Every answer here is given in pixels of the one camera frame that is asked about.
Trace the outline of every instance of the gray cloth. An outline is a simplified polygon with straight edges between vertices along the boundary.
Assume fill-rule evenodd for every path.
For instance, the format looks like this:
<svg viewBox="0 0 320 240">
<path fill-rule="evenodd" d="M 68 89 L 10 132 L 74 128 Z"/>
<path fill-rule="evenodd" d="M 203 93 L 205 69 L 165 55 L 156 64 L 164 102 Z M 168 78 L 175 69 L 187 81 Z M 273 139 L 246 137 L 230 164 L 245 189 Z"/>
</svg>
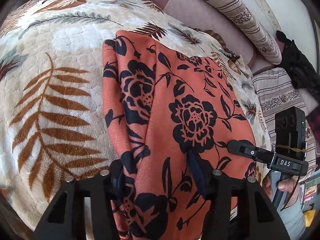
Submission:
<svg viewBox="0 0 320 240">
<path fill-rule="evenodd" d="M 280 212 L 280 218 L 288 231 L 291 240 L 298 240 L 306 229 L 302 210 L 300 207 L 300 198 L 290 207 Z"/>
</svg>

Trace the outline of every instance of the striped cushion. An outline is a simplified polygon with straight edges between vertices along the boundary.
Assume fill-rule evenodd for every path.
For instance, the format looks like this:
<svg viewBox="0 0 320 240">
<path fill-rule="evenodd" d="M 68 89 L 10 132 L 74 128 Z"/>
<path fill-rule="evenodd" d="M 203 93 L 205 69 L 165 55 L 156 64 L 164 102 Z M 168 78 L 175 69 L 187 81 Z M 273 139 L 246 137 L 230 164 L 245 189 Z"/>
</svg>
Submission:
<svg viewBox="0 0 320 240">
<path fill-rule="evenodd" d="M 281 63 L 279 46 L 263 29 L 241 0 L 204 0 L 236 24 L 252 41 L 261 54 L 274 65 Z"/>
<path fill-rule="evenodd" d="M 275 114 L 291 106 L 303 110 L 306 116 L 309 113 L 300 93 L 293 88 L 291 79 L 283 68 L 262 72 L 254 76 L 252 81 L 266 120 L 271 147 L 275 151 Z M 308 142 L 306 161 L 309 162 L 309 169 L 307 176 L 301 178 L 301 181 L 307 179 L 316 168 L 316 143 L 308 121 L 306 121 L 306 141 Z"/>
</svg>

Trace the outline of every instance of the screw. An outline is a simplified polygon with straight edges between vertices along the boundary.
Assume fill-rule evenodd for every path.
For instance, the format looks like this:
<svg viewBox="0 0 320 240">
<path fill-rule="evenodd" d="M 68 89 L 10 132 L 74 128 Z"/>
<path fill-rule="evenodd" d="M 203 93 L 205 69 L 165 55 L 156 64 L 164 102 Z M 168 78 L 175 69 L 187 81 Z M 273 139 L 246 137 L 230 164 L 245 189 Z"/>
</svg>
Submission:
<svg viewBox="0 0 320 240">
<path fill-rule="evenodd" d="M 66 178 L 65 178 L 65 181 L 66 182 L 68 182 L 68 183 L 70 183 L 71 181 L 73 181 L 75 178 L 73 177 L 73 176 L 67 176 Z"/>
<path fill-rule="evenodd" d="M 255 177 L 252 177 L 252 176 L 248 177 L 247 180 L 248 180 L 249 182 L 251 182 L 251 183 L 256 182 L 256 178 L 255 178 Z"/>
<path fill-rule="evenodd" d="M 216 176 L 220 176 L 222 174 L 222 171 L 216 169 L 216 170 L 213 170 L 213 175 L 216 175 Z"/>
<path fill-rule="evenodd" d="M 109 170 L 102 170 L 102 171 L 100 171 L 100 175 L 101 176 L 107 176 L 107 175 L 109 175 L 110 174 L 110 171 Z"/>
</svg>

